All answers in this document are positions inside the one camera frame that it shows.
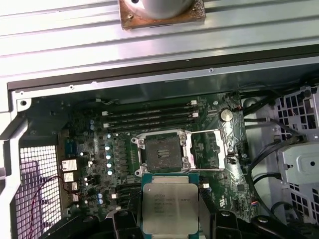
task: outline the ventilation grille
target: ventilation grille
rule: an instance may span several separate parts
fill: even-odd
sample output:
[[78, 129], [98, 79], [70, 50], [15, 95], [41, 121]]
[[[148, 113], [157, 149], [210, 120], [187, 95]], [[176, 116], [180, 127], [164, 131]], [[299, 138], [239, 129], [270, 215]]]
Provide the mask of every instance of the ventilation grille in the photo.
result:
[[314, 202], [311, 202], [311, 209], [313, 211], [313, 217], [319, 224], [319, 194], [318, 190], [313, 188]]
[[[28, 239], [32, 199], [40, 186], [58, 175], [55, 146], [20, 149], [21, 186], [15, 196], [18, 239]], [[47, 182], [37, 193], [33, 205], [33, 239], [61, 219], [58, 179]]]
[[296, 191], [300, 191], [299, 190], [299, 185], [298, 184], [293, 184], [293, 183], [289, 183], [289, 187], [293, 190], [296, 190]]
[[[280, 98], [277, 105], [279, 121], [295, 130], [318, 128], [314, 108], [313, 99], [304, 99], [303, 92]], [[281, 133], [282, 140], [291, 137], [291, 134], [283, 129]]]

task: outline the ram slot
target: ram slot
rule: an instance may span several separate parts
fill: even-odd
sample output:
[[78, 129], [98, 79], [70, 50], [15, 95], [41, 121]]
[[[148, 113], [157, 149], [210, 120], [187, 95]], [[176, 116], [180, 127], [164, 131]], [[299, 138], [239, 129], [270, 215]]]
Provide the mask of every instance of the ram slot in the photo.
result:
[[119, 126], [128, 126], [128, 125], [137, 125], [137, 124], [145, 124], [152, 123], [154, 121], [167, 121], [167, 120], [178, 120], [192, 117], [191, 114], [182, 114], [182, 115], [170, 115], [168, 117], [148, 117], [148, 118], [140, 118], [140, 119], [132, 119], [130, 121], [120, 121], [116, 123], [109, 123], [111, 127], [119, 127]]
[[185, 119], [176, 122], [156, 122], [152, 124], [142, 125], [139, 127], [126, 127], [126, 128], [110, 128], [109, 132], [111, 133], [121, 133], [121, 132], [132, 132], [132, 131], [143, 131], [143, 130], [152, 130], [158, 128], [165, 128], [165, 127], [179, 127], [179, 126], [186, 126], [189, 124], [196, 123], [195, 119]]
[[169, 112], [189, 112], [197, 109], [197, 105], [179, 105], [179, 106], [162, 106], [162, 107], [152, 107], [145, 109], [135, 109], [134, 111], [121, 111], [121, 112], [112, 112], [110, 113], [108, 118], [117, 118], [117, 117], [130, 117], [130, 116], [138, 116], [138, 115], [147, 115], [153, 113], [169, 113]]

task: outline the capacitor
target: capacitor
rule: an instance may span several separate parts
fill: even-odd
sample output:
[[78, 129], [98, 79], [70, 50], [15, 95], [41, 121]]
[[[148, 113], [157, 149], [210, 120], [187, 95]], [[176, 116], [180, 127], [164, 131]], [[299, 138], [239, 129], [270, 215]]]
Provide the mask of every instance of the capacitor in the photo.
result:
[[220, 120], [224, 122], [230, 122], [234, 118], [234, 114], [229, 109], [223, 109], [219, 114]]
[[84, 178], [84, 181], [91, 181], [94, 177], [93, 176], [87, 176]]
[[112, 166], [113, 166], [113, 163], [112, 163], [112, 162], [108, 162], [108, 163], [106, 164], [106, 167], [107, 167], [107, 168], [112, 168]]
[[95, 160], [91, 160], [91, 161], [89, 161], [89, 164], [90, 165], [96, 164], [96, 161]]
[[86, 151], [80, 152], [80, 156], [85, 156], [85, 155], [88, 155], [88, 154], [89, 154], [89, 152], [86, 152]]

